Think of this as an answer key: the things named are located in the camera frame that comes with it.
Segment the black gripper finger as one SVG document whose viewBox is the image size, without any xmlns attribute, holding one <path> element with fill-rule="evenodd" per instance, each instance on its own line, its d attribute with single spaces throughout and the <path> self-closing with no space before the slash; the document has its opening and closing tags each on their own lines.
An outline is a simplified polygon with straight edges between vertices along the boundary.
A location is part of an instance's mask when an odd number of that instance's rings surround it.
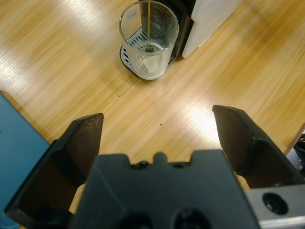
<svg viewBox="0 0 305 229">
<path fill-rule="evenodd" d="M 249 188 L 303 185 L 304 178 L 271 138 L 244 111 L 214 105 L 220 145 L 233 171 Z"/>
<path fill-rule="evenodd" d="M 74 195 L 100 150 L 103 121 L 102 113 L 73 120 L 27 175 L 4 214 L 28 229 L 68 229 Z"/>
</svg>

